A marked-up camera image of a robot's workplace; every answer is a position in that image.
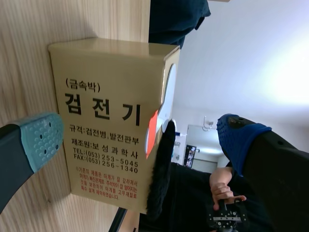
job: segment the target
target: person's hand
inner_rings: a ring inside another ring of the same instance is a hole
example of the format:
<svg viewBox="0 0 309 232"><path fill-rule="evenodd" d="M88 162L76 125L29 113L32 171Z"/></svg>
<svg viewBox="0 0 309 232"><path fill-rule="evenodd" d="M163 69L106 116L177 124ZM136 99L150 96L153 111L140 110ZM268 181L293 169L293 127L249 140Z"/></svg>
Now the person's hand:
<svg viewBox="0 0 309 232"><path fill-rule="evenodd" d="M225 204L233 204L235 199L240 199L245 201L247 198L243 195L234 196L234 193L231 191L230 187L225 183L217 183L211 187L212 198L214 202L213 209L219 210L219 200L224 200Z"/></svg>

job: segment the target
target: orange tab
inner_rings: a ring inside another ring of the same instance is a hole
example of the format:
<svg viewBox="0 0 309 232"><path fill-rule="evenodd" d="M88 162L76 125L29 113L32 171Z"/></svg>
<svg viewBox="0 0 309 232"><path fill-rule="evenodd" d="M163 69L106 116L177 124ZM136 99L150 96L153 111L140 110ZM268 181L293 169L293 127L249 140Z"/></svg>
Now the orange tab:
<svg viewBox="0 0 309 232"><path fill-rule="evenodd" d="M155 112L154 116L149 121L149 133L148 133L148 145L147 145L146 158L148 158L155 144L157 119L158 119L158 111Z"/></svg>

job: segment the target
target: wooden table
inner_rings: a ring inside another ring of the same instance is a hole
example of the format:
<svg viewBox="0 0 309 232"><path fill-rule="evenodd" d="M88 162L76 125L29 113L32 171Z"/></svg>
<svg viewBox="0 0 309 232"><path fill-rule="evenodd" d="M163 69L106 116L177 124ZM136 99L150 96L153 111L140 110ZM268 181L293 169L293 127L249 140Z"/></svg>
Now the wooden table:
<svg viewBox="0 0 309 232"><path fill-rule="evenodd" d="M89 37L147 42L149 14L150 0L0 0L0 126L57 111L49 44ZM62 148L10 200L0 231L107 232L116 211L70 194ZM136 216L128 212L121 231L132 232Z"/></svg>

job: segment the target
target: metal stand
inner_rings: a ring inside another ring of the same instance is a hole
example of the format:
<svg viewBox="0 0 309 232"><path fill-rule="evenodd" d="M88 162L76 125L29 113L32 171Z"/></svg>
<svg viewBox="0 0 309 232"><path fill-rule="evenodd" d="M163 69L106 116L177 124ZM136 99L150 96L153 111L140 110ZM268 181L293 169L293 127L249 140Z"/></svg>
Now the metal stand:
<svg viewBox="0 0 309 232"><path fill-rule="evenodd" d="M117 213L114 217L114 220L112 221L112 225L110 227L110 229L108 230L109 232L118 232L122 221L124 220L125 216L126 216L126 212L127 209L123 209L123 208L118 208Z"/></svg>

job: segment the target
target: white ceiling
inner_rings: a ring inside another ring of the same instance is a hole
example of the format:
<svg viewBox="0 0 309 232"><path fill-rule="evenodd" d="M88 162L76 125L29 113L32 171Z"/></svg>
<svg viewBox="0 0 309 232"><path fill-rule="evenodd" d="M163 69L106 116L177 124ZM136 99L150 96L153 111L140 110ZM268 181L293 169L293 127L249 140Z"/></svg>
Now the white ceiling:
<svg viewBox="0 0 309 232"><path fill-rule="evenodd" d="M174 104L309 126L309 0L209 6L185 39Z"/></svg>
<svg viewBox="0 0 309 232"><path fill-rule="evenodd" d="M212 156L223 155L216 129L204 131L202 127L189 125L186 144L196 146L200 149L200 153Z"/></svg>

